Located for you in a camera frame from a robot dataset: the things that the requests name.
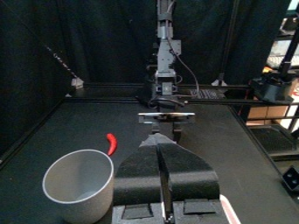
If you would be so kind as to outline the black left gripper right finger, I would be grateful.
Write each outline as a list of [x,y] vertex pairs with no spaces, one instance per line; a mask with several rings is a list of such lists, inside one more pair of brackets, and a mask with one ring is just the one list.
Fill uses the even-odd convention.
[[156,135],[156,147],[169,171],[173,199],[217,200],[219,177],[205,159],[162,134]]

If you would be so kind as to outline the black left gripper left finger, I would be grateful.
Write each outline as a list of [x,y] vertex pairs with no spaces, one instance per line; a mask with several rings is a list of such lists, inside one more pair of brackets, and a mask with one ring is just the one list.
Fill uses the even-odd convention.
[[118,167],[114,188],[115,205],[151,204],[160,201],[160,175],[156,140],[151,135],[136,152]]

